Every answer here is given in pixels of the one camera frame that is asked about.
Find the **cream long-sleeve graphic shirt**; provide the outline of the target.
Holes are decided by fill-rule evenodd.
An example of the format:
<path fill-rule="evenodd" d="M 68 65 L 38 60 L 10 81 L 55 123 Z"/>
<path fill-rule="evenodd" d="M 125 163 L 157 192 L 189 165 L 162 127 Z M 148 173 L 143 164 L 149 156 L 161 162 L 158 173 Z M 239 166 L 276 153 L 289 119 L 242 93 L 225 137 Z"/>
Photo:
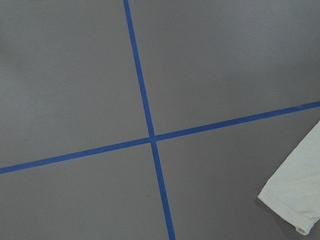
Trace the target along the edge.
<path fill-rule="evenodd" d="M 257 197 L 298 233 L 310 233 L 320 219 L 319 124 L 289 154 Z"/>

